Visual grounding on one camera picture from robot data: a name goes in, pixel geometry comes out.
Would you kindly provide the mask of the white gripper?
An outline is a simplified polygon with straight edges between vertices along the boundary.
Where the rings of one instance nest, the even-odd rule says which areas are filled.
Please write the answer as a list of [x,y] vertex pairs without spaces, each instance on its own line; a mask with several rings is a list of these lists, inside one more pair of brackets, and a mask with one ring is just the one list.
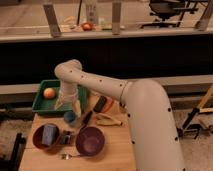
[[58,110],[63,104],[73,104],[74,103],[74,112],[77,117],[81,117],[81,106],[80,101],[78,100],[78,89],[68,89],[68,90],[59,90],[59,97],[55,102],[54,110]]

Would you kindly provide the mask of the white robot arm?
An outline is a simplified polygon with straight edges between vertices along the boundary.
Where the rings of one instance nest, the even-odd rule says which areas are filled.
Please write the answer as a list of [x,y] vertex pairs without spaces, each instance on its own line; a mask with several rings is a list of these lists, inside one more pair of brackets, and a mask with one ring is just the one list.
[[76,59],[57,65],[54,73],[62,102],[73,104],[82,85],[126,107],[137,171],[186,171],[171,104],[158,82],[87,73]]

